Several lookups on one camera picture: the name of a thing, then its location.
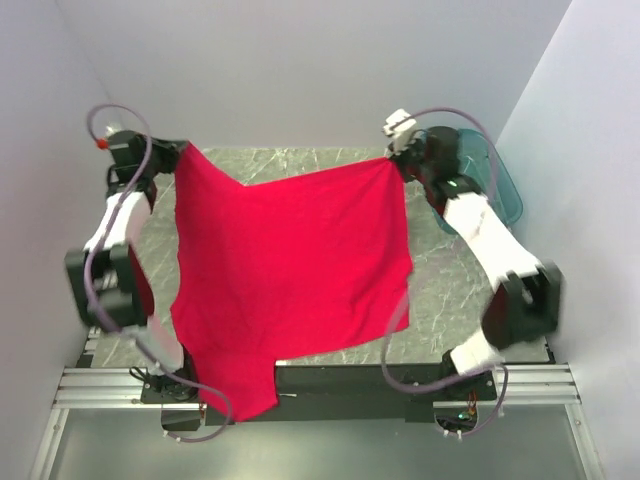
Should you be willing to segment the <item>teal plastic basket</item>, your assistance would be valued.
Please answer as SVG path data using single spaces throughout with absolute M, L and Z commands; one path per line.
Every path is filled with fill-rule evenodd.
M 461 172 L 471 178 L 487 195 L 496 215 L 508 228 L 521 217 L 520 195 L 504 166 L 485 136 L 473 129 L 456 129 L 460 133 L 458 156 Z

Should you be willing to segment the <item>red t shirt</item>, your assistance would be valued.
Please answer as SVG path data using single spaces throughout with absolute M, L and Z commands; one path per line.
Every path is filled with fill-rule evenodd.
M 171 318 L 207 404 L 249 420 L 278 402 L 277 361 L 383 336 L 413 269 L 389 159 L 245 186 L 189 146 L 174 178 Z

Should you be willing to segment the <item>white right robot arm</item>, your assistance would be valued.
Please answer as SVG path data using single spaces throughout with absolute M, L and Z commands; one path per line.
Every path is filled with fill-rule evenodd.
M 404 384 L 392 377 L 386 365 L 382 373 L 397 391 L 441 390 L 449 398 L 460 399 L 473 388 L 475 376 L 502 366 L 504 350 L 557 330 L 563 275 L 556 265 L 543 263 L 515 239 L 492 208 L 488 190 L 461 168 L 457 130 L 424 130 L 410 120 L 387 126 L 384 133 L 390 140 L 389 159 L 404 180 L 423 186 L 428 204 L 483 268 L 493 296 L 478 329 L 443 357 L 439 380 Z

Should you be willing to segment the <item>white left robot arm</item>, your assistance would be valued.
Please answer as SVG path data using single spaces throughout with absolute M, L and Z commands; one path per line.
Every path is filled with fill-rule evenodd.
M 157 318 L 151 285 L 135 249 L 156 203 L 155 178 L 174 172 L 186 144 L 122 130 L 98 145 L 112 156 L 106 210 L 92 237 L 64 259 L 80 319 L 141 348 L 147 366 L 132 367 L 129 373 L 143 384 L 145 399 L 193 401 L 200 378 L 188 352 Z

